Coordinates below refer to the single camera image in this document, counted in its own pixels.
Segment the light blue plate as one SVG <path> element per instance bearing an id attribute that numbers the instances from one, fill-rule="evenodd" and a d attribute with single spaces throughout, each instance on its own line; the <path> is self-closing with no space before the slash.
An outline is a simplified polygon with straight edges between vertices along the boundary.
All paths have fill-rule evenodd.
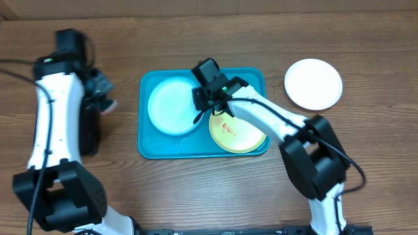
<path id="1" fill-rule="evenodd" d="M 192 90 L 195 82 L 184 76 L 169 77 L 158 84 L 148 99 L 148 115 L 154 127 L 164 134 L 180 136 L 191 132 L 199 111 Z"/>

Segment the teal plastic serving tray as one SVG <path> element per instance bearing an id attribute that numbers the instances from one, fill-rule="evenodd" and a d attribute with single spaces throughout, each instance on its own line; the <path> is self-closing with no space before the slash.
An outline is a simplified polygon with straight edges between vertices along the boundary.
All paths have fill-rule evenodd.
<path id="1" fill-rule="evenodd" d="M 140 82 L 138 107 L 137 146 L 141 155 L 147 159 L 189 159 L 199 157 L 239 157 L 262 155 L 270 146 L 270 139 L 249 153 L 231 153 L 219 147 L 210 135 L 209 118 L 215 112 L 207 111 L 189 133 L 171 136 L 157 130 L 148 115 L 148 99 L 153 89 L 173 76 L 184 76 L 199 83 L 190 70 L 155 70 L 143 76 Z"/>

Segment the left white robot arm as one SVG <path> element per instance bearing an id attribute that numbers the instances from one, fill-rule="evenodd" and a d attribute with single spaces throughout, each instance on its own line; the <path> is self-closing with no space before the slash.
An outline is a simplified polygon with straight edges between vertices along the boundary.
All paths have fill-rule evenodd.
<path id="1" fill-rule="evenodd" d="M 82 164 L 99 147 L 99 72 L 73 56 L 42 57 L 32 66 L 34 78 L 1 69 L 37 92 L 32 154 L 26 171 L 12 179 L 29 212 L 27 234 L 35 223 L 47 232 L 140 234 L 134 219 L 108 204 L 104 186 Z"/>

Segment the white plate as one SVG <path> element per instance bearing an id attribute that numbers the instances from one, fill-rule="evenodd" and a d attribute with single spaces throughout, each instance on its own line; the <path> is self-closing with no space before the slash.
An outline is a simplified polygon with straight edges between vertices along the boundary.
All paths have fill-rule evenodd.
<path id="1" fill-rule="evenodd" d="M 302 59 L 291 65 L 283 84 L 287 96 L 295 104 L 313 111 L 334 106 L 344 88 L 339 72 L 320 59 Z"/>

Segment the black plastic tray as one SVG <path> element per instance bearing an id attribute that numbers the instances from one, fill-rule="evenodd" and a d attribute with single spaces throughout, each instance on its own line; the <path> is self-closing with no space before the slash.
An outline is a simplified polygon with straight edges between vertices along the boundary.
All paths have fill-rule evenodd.
<path id="1" fill-rule="evenodd" d="M 99 111 L 92 99 L 84 98 L 80 107 L 79 151 L 95 155 L 99 148 Z"/>

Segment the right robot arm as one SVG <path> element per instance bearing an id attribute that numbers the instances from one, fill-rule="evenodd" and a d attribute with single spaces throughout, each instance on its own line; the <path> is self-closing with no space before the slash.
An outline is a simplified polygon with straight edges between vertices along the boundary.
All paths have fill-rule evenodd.
<path id="1" fill-rule="evenodd" d="M 217 88 L 210 84 L 192 90 L 200 114 L 220 111 L 244 120 L 279 146 L 287 175 L 310 205 L 307 234 L 354 234 L 343 216 L 342 196 L 346 171 L 361 167 L 345 153 L 330 123 L 322 116 L 312 119 L 280 108 L 252 86 L 235 77 Z"/>

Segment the pink and black sponge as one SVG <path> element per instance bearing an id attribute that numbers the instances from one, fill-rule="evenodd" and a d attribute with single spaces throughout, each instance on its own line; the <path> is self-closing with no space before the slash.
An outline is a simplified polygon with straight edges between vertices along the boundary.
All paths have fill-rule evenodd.
<path id="1" fill-rule="evenodd" d="M 114 99 L 103 99 L 99 102 L 100 114 L 102 116 L 111 113 L 118 105 Z"/>

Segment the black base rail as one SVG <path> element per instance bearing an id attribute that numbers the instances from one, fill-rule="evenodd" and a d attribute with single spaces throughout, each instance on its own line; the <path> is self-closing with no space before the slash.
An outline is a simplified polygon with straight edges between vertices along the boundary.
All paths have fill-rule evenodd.
<path id="1" fill-rule="evenodd" d="M 144 230 L 147 235 L 311 235 L 316 234 L 309 226 L 286 226 L 266 229 L 251 228 L 238 230 L 172 230 L 170 228 Z M 374 235 L 372 227 L 348 225 L 341 234 Z"/>

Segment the yellow-green plate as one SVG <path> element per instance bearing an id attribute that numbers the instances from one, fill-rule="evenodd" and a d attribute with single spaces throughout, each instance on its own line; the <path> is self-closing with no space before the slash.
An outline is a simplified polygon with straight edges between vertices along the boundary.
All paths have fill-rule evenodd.
<path id="1" fill-rule="evenodd" d="M 249 153 L 266 139 L 266 134 L 247 121 L 217 111 L 210 115 L 209 131 L 215 143 L 231 153 Z"/>

